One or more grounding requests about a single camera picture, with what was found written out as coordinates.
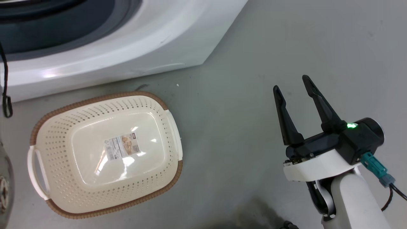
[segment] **white plastic basket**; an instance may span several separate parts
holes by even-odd
[[[175,184],[181,169],[174,118],[147,92],[98,97],[47,114],[34,127],[28,152],[35,190],[67,218],[106,214],[158,196]]]

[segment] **green light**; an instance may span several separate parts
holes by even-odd
[[[348,128],[355,128],[355,127],[357,127],[357,124],[356,123],[348,123]]]

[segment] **gray floor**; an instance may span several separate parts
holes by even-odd
[[[321,131],[302,74],[311,76],[341,118],[371,117],[382,124],[386,143],[376,155],[407,191],[405,10],[401,0],[251,0],[202,66],[15,103],[13,118],[3,119],[1,129],[17,182],[9,228],[254,228],[250,218],[258,228],[273,228],[282,218],[302,229],[322,228],[306,185],[288,182],[282,172],[285,147],[272,87],[280,86],[305,137]],[[178,124],[184,149],[178,183],[153,200],[102,217],[55,214],[27,174],[34,124],[70,103],[144,84]],[[388,190],[362,173],[382,206]],[[393,228],[407,224],[406,210],[395,196],[385,211]]]

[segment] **product label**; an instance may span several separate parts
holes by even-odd
[[[115,160],[141,152],[134,132],[105,140],[105,150],[108,160]]]

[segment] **teal connector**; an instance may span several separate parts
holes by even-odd
[[[363,154],[360,162],[379,179],[384,187],[388,187],[389,184],[396,181],[390,174],[387,174],[386,167],[371,152]]]

